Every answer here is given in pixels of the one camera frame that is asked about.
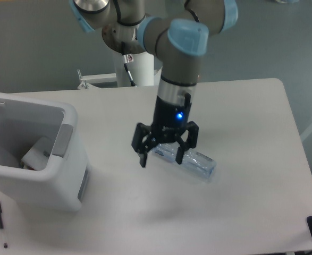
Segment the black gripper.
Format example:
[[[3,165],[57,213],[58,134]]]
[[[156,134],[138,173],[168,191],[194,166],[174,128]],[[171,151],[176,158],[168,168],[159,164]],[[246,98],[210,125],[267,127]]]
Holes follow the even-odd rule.
[[[170,104],[159,96],[156,98],[155,111],[151,126],[138,123],[132,139],[132,147],[140,157],[141,167],[146,167],[148,152],[156,147],[157,143],[179,144],[175,161],[181,165],[184,153],[194,149],[197,145],[199,126],[188,122],[192,103],[186,98],[184,105]],[[188,131],[186,141],[181,135]]]

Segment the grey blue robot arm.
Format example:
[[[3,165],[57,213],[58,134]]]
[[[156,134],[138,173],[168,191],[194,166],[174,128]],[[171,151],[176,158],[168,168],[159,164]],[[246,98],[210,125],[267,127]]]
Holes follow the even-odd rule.
[[[175,160],[197,145],[198,125],[188,119],[209,36],[233,27],[238,19],[235,1],[186,1],[181,13],[168,18],[145,14],[144,1],[70,1],[84,31],[112,23],[136,29],[139,49],[163,65],[153,122],[138,123],[132,147],[145,166],[148,152],[176,142]]]

